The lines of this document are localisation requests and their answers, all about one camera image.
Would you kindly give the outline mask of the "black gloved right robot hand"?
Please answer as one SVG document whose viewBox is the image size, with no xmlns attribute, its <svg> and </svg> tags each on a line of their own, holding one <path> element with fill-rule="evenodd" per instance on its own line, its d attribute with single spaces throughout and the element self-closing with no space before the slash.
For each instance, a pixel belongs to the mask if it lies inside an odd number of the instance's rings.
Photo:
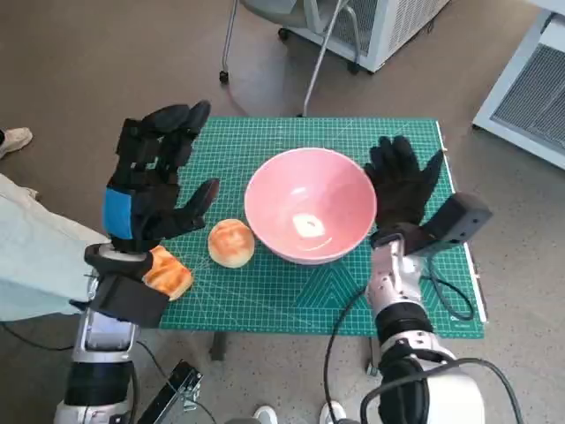
<svg viewBox="0 0 565 424">
<path fill-rule="evenodd" d="M 400 223 L 420 225 L 441 174 L 443 151 L 438 150 L 421 168 L 408 138 L 381 136 L 369 156 L 364 171 L 376 194 L 377 228 Z"/>
</svg>

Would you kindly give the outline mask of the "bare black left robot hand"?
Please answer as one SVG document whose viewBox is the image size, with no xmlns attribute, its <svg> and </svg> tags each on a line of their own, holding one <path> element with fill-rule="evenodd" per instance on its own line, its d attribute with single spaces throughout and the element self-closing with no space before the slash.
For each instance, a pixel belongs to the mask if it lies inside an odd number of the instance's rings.
<svg viewBox="0 0 565 424">
<path fill-rule="evenodd" d="M 124 121 L 102 210 L 103 227 L 116 250 L 141 254 L 164 239 L 205 227 L 204 215 L 219 193 L 220 179 L 206 180 L 178 207 L 177 172 L 187 164 L 210 111 L 210 102 L 202 100 Z"/>
</svg>

